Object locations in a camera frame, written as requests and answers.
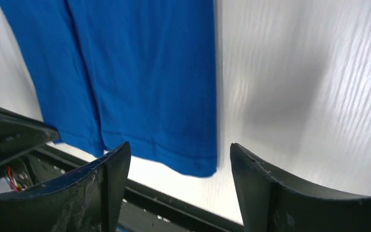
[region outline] white surface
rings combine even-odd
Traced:
[[[133,158],[129,178],[242,222],[228,154],[238,142],[302,178],[371,195],[371,1],[217,3],[218,172],[198,179]],[[0,12],[0,106],[41,119],[30,83]]]

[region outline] blue shirt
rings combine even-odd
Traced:
[[[216,171],[212,0],[0,0],[61,141]]]

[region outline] cable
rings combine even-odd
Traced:
[[[9,177],[9,175],[8,175],[8,167],[6,167],[6,169],[5,169],[5,181],[6,181],[6,183],[8,184],[8,186],[9,186],[9,188],[12,190],[12,191],[14,191],[15,189],[14,189],[14,186],[13,186],[13,184],[12,184],[12,182],[11,182],[11,179],[10,179],[10,177]]]
[[[9,181],[10,181],[9,187],[10,187],[12,190],[15,190],[16,192],[20,192],[20,191],[22,191],[22,186],[21,186],[21,188],[19,188],[19,187],[17,186],[17,183],[16,183],[14,177],[12,176],[12,169],[11,169],[11,167],[8,166],[8,171],[7,171],[7,172],[8,172],[7,175],[8,175],[8,177],[9,177]]]

